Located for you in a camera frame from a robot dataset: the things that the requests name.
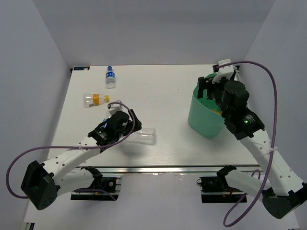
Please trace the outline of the large clear plastic bottle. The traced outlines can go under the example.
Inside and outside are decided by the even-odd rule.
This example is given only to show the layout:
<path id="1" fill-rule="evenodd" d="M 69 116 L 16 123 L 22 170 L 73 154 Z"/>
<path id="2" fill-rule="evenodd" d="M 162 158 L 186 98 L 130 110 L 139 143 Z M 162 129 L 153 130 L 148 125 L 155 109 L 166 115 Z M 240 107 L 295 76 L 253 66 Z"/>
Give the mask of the large clear plastic bottle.
<path id="1" fill-rule="evenodd" d="M 126 139 L 126 142 L 152 146 L 156 143 L 156 136 L 155 128 L 142 128 L 141 130 L 132 133 Z"/>

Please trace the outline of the green plastic bin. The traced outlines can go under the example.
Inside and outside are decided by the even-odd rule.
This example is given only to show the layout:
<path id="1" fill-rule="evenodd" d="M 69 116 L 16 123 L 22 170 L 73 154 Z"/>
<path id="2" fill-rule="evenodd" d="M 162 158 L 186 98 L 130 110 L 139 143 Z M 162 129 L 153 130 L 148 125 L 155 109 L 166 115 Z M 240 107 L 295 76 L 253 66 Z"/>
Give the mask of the green plastic bin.
<path id="1" fill-rule="evenodd" d="M 216 137 L 223 128 L 224 119 L 221 115 L 214 113 L 211 109 L 219 110 L 214 100 L 208 100 L 206 97 L 206 91 L 204 91 L 204 97 L 201 99 L 197 98 L 196 86 L 189 109 L 188 124 L 196 132 L 206 138 Z"/>

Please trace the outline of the small bottle yellow cap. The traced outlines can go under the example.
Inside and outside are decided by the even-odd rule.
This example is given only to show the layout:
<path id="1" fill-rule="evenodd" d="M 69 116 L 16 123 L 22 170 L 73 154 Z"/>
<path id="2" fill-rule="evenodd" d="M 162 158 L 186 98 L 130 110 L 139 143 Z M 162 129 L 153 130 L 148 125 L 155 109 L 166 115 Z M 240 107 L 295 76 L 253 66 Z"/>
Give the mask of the small bottle yellow cap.
<path id="1" fill-rule="evenodd" d="M 104 94 L 84 94 L 83 104 L 84 107 L 89 108 L 93 106 L 102 105 L 109 102 L 109 96 Z"/>

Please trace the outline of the clear bottle blue label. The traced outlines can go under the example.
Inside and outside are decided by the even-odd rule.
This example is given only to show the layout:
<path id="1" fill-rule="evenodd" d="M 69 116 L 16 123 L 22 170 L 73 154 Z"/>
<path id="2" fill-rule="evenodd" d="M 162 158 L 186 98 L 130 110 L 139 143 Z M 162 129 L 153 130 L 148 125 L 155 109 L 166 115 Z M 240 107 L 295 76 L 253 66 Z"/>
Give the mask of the clear bottle blue label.
<path id="1" fill-rule="evenodd" d="M 110 108 L 107 109 L 103 122 L 109 119 L 117 111 L 123 111 L 123 106 L 120 104 L 112 104 Z"/>

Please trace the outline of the orange juice bottle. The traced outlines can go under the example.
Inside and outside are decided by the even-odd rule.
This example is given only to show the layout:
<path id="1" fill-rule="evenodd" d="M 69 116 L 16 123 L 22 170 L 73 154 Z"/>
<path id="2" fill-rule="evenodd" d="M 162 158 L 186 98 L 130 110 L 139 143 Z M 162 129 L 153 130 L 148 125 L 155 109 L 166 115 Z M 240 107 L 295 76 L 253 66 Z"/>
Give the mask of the orange juice bottle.
<path id="1" fill-rule="evenodd" d="M 211 109 L 211 111 L 213 111 L 214 113 L 219 114 L 219 115 L 221 114 L 221 112 L 219 110 Z"/>

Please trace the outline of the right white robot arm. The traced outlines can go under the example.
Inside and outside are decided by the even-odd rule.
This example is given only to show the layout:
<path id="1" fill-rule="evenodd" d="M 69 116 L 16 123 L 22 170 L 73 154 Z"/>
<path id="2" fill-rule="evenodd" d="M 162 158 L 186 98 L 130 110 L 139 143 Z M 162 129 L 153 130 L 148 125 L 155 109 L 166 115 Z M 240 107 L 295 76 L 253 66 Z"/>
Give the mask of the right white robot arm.
<path id="1" fill-rule="evenodd" d="M 265 125 L 247 107 L 249 93 L 245 85 L 236 80 L 222 78 L 214 82 L 213 77 L 200 77 L 197 97 L 213 100 L 221 112 L 226 128 L 251 153 L 262 170 L 263 180 L 227 165 L 215 177 L 201 178 L 203 192 L 232 192 L 240 190 L 253 197 L 260 193 L 265 209 L 275 218 L 282 219 L 307 200 L 307 184 L 295 174 L 272 147 Z"/>

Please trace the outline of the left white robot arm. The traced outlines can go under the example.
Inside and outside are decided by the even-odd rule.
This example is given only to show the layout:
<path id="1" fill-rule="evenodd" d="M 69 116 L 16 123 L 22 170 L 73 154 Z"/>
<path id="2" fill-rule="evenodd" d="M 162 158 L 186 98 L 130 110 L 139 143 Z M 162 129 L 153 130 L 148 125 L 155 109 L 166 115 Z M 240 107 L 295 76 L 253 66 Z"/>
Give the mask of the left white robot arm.
<path id="1" fill-rule="evenodd" d="M 64 153 L 43 163 L 30 163 L 22 181 L 22 191 L 37 210 L 47 208 L 58 196 L 68 192 L 83 188 L 97 191 L 102 180 L 99 170 L 93 166 L 74 169 L 141 128 L 133 110 L 115 112 L 89 132 L 78 146 L 68 147 Z"/>

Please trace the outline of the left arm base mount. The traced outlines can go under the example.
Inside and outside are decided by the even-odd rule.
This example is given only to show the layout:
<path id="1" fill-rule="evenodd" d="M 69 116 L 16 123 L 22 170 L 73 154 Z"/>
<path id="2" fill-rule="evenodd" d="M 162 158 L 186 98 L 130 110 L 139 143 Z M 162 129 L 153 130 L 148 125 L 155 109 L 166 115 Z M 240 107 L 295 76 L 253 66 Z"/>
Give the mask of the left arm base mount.
<path id="1" fill-rule="evenodd" d="M 116 201 L 120 192 L 121 180 L 119 177 L 103 176 L 93 166 L 80 168 L 90 173 L 92 181 L 89 187 L 77 189 L 71 193 L 71 200 L 78 201 Z"/>

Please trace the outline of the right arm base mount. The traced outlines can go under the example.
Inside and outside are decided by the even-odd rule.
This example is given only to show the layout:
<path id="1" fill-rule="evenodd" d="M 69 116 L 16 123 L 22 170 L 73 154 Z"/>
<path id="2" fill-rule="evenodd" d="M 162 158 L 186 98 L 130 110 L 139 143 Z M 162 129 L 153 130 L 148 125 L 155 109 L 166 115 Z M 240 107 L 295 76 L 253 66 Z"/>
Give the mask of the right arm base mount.
<path id="1" fill-rule="evenodd" d="M 227 165 L 220 169 L 216 176 L 200 177 L 196 183 L 201 188 L 201 202 L 203 204 L 235 204 L 236 202 L 246 203 L 244 193 L 232 188 L 226 182 L 225 176 L 237 168 Z"/>

